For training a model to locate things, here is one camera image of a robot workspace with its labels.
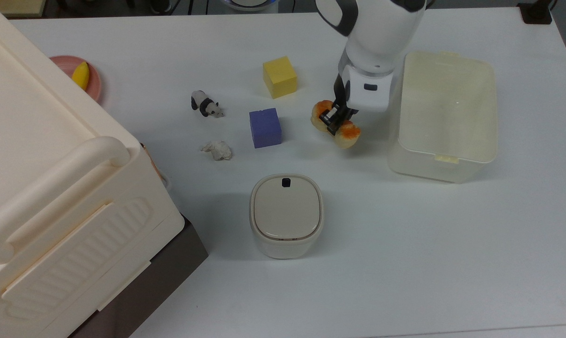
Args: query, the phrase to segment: plastic drawer unit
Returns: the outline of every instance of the plastic drawer unit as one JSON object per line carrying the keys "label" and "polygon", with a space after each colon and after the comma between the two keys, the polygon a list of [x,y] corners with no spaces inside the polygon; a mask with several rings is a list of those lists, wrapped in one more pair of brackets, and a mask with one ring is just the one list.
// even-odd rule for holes
{"label": "plastic drawer unit", "polygon": [[139,141],[0,14],[0,338],[63,338],[184,226]]}

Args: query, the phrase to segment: translucent plastic container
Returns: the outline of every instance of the translucent plastic container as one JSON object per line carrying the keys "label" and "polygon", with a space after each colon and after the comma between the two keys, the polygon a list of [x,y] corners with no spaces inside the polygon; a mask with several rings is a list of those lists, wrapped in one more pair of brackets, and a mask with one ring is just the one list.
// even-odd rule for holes
{"label": "translucent plastic container", "polygon": [[410,52],[390,103],[393,171],[462,183],[496,157],[491,65],[457,54]]}

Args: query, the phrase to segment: storage container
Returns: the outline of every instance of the storage container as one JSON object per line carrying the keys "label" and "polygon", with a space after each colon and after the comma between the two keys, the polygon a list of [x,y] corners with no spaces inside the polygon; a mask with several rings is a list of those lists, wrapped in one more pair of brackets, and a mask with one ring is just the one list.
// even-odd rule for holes
{"label": "storage container", "polygon": [[461,183],[496,157],[491,65],[457,54],[410,52],[390,103],[388,165]]}
{"label": "storage container", "polygon": [[135,137],[0,14],[0,338],[64,338],[184,227]]}
{"label": "storage container", "polygon": [[277,259],[305,254],[324,223],[319,186],[303,175],[272,175],[260,180],[252,191],[249,210],[260,251]]}

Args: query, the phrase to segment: purple cube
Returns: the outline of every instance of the purple cube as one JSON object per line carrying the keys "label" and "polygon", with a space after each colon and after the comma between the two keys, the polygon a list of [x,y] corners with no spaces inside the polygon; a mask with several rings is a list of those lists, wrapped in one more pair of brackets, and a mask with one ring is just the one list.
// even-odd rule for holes
{"label": "purple cube", "polygon": [[249,113],[249,126],[252,129],[254,148],[281,144],[281,125],[274,108]]}

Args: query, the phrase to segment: panda figurine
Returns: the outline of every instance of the panda figurine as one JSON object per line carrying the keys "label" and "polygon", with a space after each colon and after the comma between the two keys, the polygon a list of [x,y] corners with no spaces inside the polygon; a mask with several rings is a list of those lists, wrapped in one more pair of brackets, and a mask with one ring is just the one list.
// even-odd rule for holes
{"label": "panda figurine", "polygon": [[199,112],[205,117],[208,117],[208,115],[212,115],[214,117],[221,117],[224,115],[221,107],[218,106],[218,102],[214,103],[214,101],[212,101],[208,95],[201,90],[196,90],[191,93],[191,109],[199,109]]}

